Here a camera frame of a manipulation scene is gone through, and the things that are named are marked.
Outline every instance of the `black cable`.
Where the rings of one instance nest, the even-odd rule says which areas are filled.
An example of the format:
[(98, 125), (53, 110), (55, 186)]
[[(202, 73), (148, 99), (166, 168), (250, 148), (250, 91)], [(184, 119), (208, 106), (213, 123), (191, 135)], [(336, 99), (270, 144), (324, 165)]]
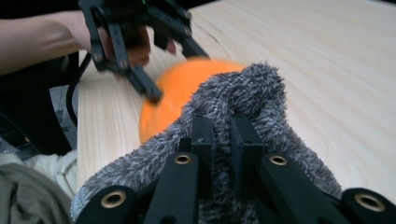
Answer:
[(78, 75), (76, 76), (75, 79), (72, 80), (72, 82), (69, 85), (69, 88), (67, 88), (67, 93), (66, 93), (66, 109), (67, 113), (69, 114), (70, 119), (73, 121), (73, 123), (76, 125), (78, 124), (78, 119), (76, 116), (76, 113), (73, 109), (73, 94), (76, 89), (77, 84), (79, 83), (79, 80), (81, 79), (82, 75), (85, 72), (85, 69), (87, 69), (88, 64), (91, 62), (91, 54), (87, 53), (85, 55), (84, 60), (82, 61), (81, 65), (78, 68)]

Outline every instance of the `person's arm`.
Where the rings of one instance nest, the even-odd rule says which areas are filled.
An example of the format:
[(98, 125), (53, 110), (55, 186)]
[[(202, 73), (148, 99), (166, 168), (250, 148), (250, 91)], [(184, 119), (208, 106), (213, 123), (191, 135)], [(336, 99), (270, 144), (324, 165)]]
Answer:
[(0, 20), (0, 75), (90, 47), (80, 11)]

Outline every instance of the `light wood surface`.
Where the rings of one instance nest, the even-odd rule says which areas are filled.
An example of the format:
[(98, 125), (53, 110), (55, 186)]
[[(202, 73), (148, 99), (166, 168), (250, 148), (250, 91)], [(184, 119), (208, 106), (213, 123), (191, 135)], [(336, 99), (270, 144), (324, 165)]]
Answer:
[[(396, 203), (396, 6), (368, 0), (224, 0), (191, 11), (212, 58), (267, 61), (285, 78), (288, 120), (344, 189)], [(157, 78), (183, 61), (153, 48)], [(91, 64), (79, 84), (78, 185), (139, 146), (143, 98)]]

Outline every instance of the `gray cloth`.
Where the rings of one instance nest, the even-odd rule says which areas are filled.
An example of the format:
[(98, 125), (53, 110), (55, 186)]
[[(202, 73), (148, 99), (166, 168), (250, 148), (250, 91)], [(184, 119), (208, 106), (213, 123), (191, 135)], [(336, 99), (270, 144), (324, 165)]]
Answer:
[(37, 171), (10, 163), (0, 166), (0, 224), (67, 224), (70, 199)]
[(252, 122), (267, 152), (288, 155), (320, 189), (339, 197), (341, 188), (331, 171), (288, 125), (284, 88), (277, 69), (268, 64), (213, 76), (200, 85), (164, 132), (111, 162), (83, 185), (72, 201), (72, 217), (77, 218), (100, 189), (123, 185), (140, 190), (158, 178), (167, 157), (177, 151), (179, 139), (191, 137), (192, 117), (197, 114), (212, 119), (217, 145), (213, 201), (200, 202), (200, 223), (258, 223), (253, 202), (241, 203), (233, 196), (229, 131), (230, 116), (235, 113)]

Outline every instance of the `person's hand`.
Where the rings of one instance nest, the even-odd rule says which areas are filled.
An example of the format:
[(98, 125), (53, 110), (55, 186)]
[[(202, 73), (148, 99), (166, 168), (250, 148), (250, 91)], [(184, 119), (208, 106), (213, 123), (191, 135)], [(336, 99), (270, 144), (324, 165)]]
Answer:
[[(151, 51), (148, 30), (146, 27), (141, 26), (137, 28), (136, 33), (135, 43), (127, 49), (128, 59), (131, 65), (146, 65), (149, 62)], [(99, 35), (107, 58), (114, 57), (114, 47), (108, 33), (104, 29), (100, 29)], [(168, 41), (166, 50), (176, 54), (176, 46), (172, 40)]]
[[(85, 24), (82, 12), (77, 14), (76, 22), (74, 22), (70, 32), (82, 49), (91, 52), (90, 32)], [(110, 35), (103, 28), (99, 28), (98, 32), (107, 58), (114, 58), (114, 48)], [(144, 26), (138, 27), (137, 35), (136, 43), (127, 49), (128, 58), (132, 65), (146, 65), (149, 62), (150, 54), (150, 42), (147, 28)], [(168, 41), (166, 49), (168, 52), (176, 54), (176, 46), (172, 40)]]

